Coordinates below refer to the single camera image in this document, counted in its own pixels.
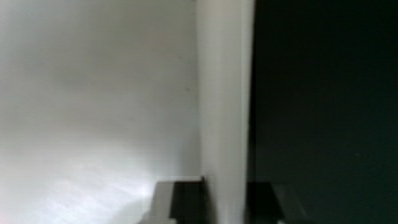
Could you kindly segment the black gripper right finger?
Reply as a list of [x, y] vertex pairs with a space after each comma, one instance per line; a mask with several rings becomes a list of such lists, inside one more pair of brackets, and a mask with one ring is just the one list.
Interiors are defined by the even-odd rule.
[[245, 224], [309, 224], [306, 209], [288, 184], [247, 184], [245, 218]]

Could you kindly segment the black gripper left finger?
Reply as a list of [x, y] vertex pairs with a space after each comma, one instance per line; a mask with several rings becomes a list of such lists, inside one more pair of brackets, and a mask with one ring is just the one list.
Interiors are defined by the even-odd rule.
[[204, 179], [157, 183], [148, 224], [208, 224]]

